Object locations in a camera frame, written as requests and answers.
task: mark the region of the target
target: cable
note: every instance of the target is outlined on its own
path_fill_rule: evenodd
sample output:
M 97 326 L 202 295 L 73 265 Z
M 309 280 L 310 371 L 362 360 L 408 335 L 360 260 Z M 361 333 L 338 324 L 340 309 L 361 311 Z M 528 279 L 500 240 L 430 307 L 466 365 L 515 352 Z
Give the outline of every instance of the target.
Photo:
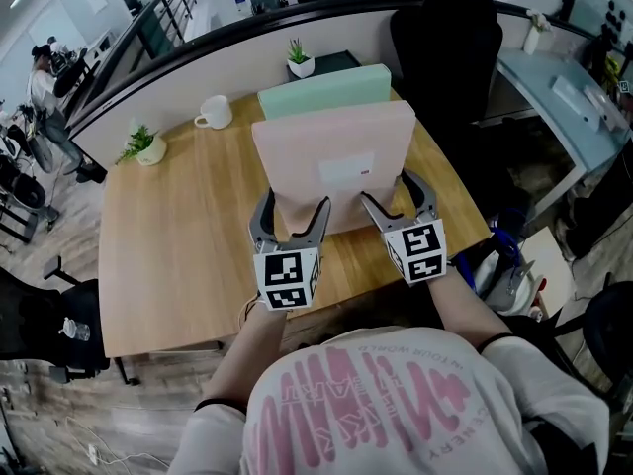
M 165 468 L 169 468 L 169 465 L 165 461 L 161 461 L 157 457 L 155 457 L 155 456 L 153 456 L 151 454 L 148 454 L 146 452 L 142 452 L 140 454 L 130 454 L 130 455 L 127 455 L 126 457 L 122 457 L 121 459 L 115 459 L 114 461 L 106 461 L 105 459 L 103 459 L 103 458 L 101 458 L 99 456 L 97 456 L 97 459 L 99 461 L 101 461 L 103 464 L 122 463 L 125 466 L 126 463 L 124 461 L 127 461 L 128 459 L 130 459 L 132 457 L 149 457 L 149 459 L 153 459 L 154 461 L 162 464 Z
M 583 348 L 585 348 L 585 345 L 586 345 L 586 342 L 585 342 L 585 339 L 583 338 L 583 342 L 581 343 L 581 347 L 578 349 L 578 351 L 576 352 L 576 355 L 574 355 L 574 358 L 572 359 L 572 365 L 576 364 L 576 359 L 578 359 L 578 356 L 583 351 Z
M 629 177 L 629 181 L 631 182 L 631 185 L 633 185 L 633 178 L 631 178 L 631 174 L 629 173 L 629 168 L 626 166 L 626 159 L 624 158 L 624 150 L 621 151 L 621 156 L 622 156 L 622 164 L 624 165 L 624 170 L 626 171 L 626 175 Z
M 257 294 L 255 294 L 248 301 L 246 301 L 244 303 L 244 306 L 242 306 L 239 309 L 239 313 L 237 314 L 237 325 L 239 326 L 240 330 L 241 330 L 242 326 L 244 325 L 244 323 L 246 322 L 246 318 L 248 317 L 248 314 L 254 308 L 254 306 L 257 303 L 262 303 L 263 302 L 263 301 L 261 301 L 259 299 L 260 297 L 261 297 L 261 294 L 259 292 L 257 292 Z
M 78 421 L 77 419 L 74 419 L 71 416 L 66 416 L 66 420 L 65 420 L 65 424 L 66 424 L 66 430 L 68 431 L 68 434 L 70 434 L 70 436 L 72 436 L 72 438 L 75 440 L 75 442 L 77 443 L 77 445 L 79 445 L 79 448 L 81 448 L 81 450 L 83 450 L 83 452 L 86 454 L 87 457 L 91 457 L 90 456 L 90 452 L 88 450 L 85 449 L 85 447 L 81 444 L 81 442 L 77 439 L 77 437 L 72 433 L 72 431 L 70 430 L 70 427 L 68 425 L 68 421 L 73 421 L 75 424 L 77 424 L 80 428 L 83 428 L 85 430 L 87 430 L 90 434 L 92 434 L 95 438 L 97 438 L 101 444 L 106 447 L 106 449 L 108 450 L 108 452 L 110 452 L 110 455 L 112 455 L 112 457 L 114 457 L 113 461 L 106 461 L 105 459 L 103 459 L 99 454 L 97 454 L 97 461 L 101 461 L 104 464 L 104 467 L 106 468 L 106 471 L 108 471 L 108 473 L 110 473 L 110 470 L 108 470 L 108 465 L 111 464 L 115 464 L 115 463 L 121 463 L 124 465 L 124 467 L 126 468 L 126 471 L 128 472 L 128 475 L 132 475 L 132 472 L 130 471 L 130 468 L 128 467 L 128 465 L 126 464 L 126 461 L 132 457 L 149 457 L 150 459 L 153 459 L 154 461 L 157 461 L 158 463 L 162 464 L 164 467 L 169 468 L 169 465 L 164 462 L 161 461 L 160 459 L 158 459 L 157 457 L 148 454 L 146 452 L 142 452 L 140 454 L 130 454 L 127 457 L 124 457 L 123 459 L 120 459 L 119 457 L 117 457 L 117 455 L 112 451 L 112 448 L 110 448 L 110 446 L 108 445 L 108 443 L 106 443 L 106 441 L 99 435 L 97 435 L 97 433 L 95 433 L 90 427 L 86 427 L 85 425 L 83 425 L 80 421 Z
M 591 249 L 594 249 L 598 244 L 600 244 L 601 242 L 603 242 L 605 239 L 610 238 L 611 236 L 613 236 L 615 233 L 617 233 L 620 229 L 622 229 L 628 222 L 629 220 L 631 220 L 633 218 L 633 213 L 631 215 L 628 216 L 628 218 L 622 222 L 619 226 L 617 226 L 615 229 L 613 229 L 613 231 L 611 231 L 609 234 L 607 234 L 604 237 L 601 237 L 598 241 L 596 241 L 592 246 Z

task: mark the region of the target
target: white plant pot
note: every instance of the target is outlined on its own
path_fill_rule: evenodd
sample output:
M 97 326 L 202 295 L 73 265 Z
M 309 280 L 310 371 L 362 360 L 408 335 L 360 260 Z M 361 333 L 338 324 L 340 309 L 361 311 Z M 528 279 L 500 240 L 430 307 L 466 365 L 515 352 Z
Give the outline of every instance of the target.
M 313 72 L 315 71 L 314 57 L 307 59 L 303 63 L 294 63 L 293 61 L 290 61 L 290 60 L 286 60 L 286 61 L 288 61 L 288 66 L 293 71 L 293 74 L 295 74 L 297 77 L 300 77 L 302 79 L 304 77 L 308 77 L 309 75 L 312 75 Z
M 136 161 L 140 165 L 154 165 L 162 160 L 166 152 L 167 142 L 165 142 L 160 135 L 156 135 L 149 147 L 136 155 Z
M 523 50 L 528 54 L 533 54 L 536 51 L 536 47 L 538 46 L 538 40 L 541 38 L 541 33 L 534 26 L 530 28 L 530 31 L 527 33 L 527 37 L 525 38 L 525 43 L 523 43 Z

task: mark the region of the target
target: light blue desk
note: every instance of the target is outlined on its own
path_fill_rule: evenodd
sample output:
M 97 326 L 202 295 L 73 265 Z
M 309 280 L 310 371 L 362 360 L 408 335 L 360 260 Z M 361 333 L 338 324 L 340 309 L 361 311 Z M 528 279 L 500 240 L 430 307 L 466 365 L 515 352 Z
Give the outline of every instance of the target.
M 594 132 L 570 106 L 552 91 L 557 76 L 566 77 L 581 92 L 595 81 L 575 61 L 547 53 L 531 56 L 521 49 L 502 48 L 497 70 L 529 102 L 574 161 L 574 169 L 534 207 L 534 217 L 560 199 L 585 174 L 598 169 L 624 146 L 628 129 L 610 133 L 601 122 Z

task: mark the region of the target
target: chair backrest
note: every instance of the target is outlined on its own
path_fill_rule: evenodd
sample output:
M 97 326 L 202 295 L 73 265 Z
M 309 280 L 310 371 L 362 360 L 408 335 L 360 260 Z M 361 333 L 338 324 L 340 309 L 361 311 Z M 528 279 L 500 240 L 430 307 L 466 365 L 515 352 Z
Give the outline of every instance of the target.
M 21 282 L 0 268 L 0 359 L 42 359 L 64 365 L 61 296 Z
M 406 98 L 423 124 L 486 113 L 503 31 L 493 0 L 424 0 L 391 19 Z
M 75 61 L 70 68 L 57 77 L 53 88 L 54 96 L 57 98 L 65 97 L 79 78 L 85 74 L 86 68 L 86 62 L 82 58 Z
M 585 311 L 583 336 L 595 362 L 617 384 L 633 376 L 630 328 L 633 326 L 633 282 L 621 281 L 595 295 Z

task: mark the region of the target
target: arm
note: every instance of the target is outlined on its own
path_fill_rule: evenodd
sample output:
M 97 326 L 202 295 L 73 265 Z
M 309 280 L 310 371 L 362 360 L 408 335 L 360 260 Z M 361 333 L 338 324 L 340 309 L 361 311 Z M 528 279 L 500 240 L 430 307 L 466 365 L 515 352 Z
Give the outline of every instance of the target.
M 257 303 L 211 381 L 205 399 L 230 400 L 246 407 L 264 371 L 279 358 L 286 312 L 269 312 Z
M 449 267 L 445 276 L 429 281 L 428 287 L 444 328 L 475 348 L 497 334 L 511 333 L 455 269 Z M 494 341 L 482 357 L 506 378 L 524 420 L 541 418 L 580 448 L 593 443 L 601 472 L 606 464 L 609 420 L 608 408 L 599 398 L 524 339 Z
M 428 289 L 444 328 L 474 348 L 497 334 L 511 333 L 454 268 L 449 266 L 445 276 L 430 280 Z

